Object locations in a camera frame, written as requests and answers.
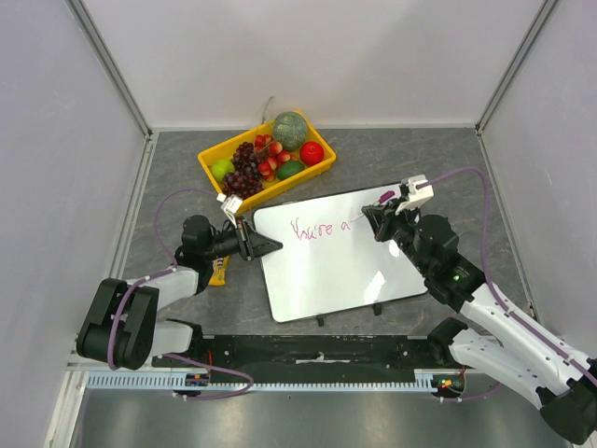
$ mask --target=red grape bunch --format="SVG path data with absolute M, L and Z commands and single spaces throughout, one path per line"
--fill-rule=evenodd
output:
M 224 192 L 247 199 L 263 190 L 258 170 L 259 157 L 253 152 L 253 144 L 242 143 L 232 157 L 234 173 L 224 176 Z

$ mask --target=whiteboard stand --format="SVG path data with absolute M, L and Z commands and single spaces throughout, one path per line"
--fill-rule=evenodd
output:
M 323 316 L 426 292 L 423 277 L 394 241 L 378 243 L 365 217 L 352 221 L 363 205 L 375 203 L 399 184 L 261 207 L 256 230 L 281 242 L 261 258 L 276 322 Z

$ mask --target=white backdrop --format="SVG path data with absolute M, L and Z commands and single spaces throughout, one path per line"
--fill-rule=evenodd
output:
M 542 322 L 597 355 L 597 9 L 560 2 L 485 135 Z
M 42 445 L 143 136 L 64 1 L 0 2 L 0 445 Z
M 479 118 L 541 0 L 85 0 L 152 127 Z

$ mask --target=gray table surface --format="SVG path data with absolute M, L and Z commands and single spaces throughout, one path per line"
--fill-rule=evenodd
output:
M 188 187 L 212 189 L 197 154 L 238 134 L 234 131 L 161 133 L 139 210 L 125 277 L 163 270 L 169 263 L 155 238 L 152 220 L 160 200 Z M 309 199 L 350 189 L 375 187 L 425 174 L 427 178 L 463 166 L 485 163 L 473 129 L 352 129 L 322 130 L 338 154 L 323 175 L 273 198 L 265 204 Z M 460 252 L 480 265 L 479 242 L 483 217 L 483 190 L 472 174 L 459 175 L 435 187 L 434 199 L 423 208 L 450 219 L 460 235 Z M 219 226 L 219 203 L 200 193 L 182 193 L 162 209 L 160 233 L 175 249 L 180 244 L 186 217 L 202 214 Z M 521 280 L 495 199 L 490 217 L 489 263 L 499 287 L 527 310 Z M 183 299 L 160 311 L 198 323 L 213 334 L 408 334 L 426 335 L 445 317 L 454 315 L 430 295 L 387 302 L 382 315 L 370 307 L 326 317 L 319 328 L 315 319 L 277 324 L 271 319 L 265 283 L 258 262 L 230 260 L 224 287 L 208 287 L 201 295 Z

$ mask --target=metal floor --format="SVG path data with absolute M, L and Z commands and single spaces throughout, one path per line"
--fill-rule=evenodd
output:
M 474 391 L 492 383 L 468 375 Z M 465 404 L 385 392 L 253 393 L 184 402 L 166 391 L 88 390 L 71 448 L 563 448 L 502 387 Z

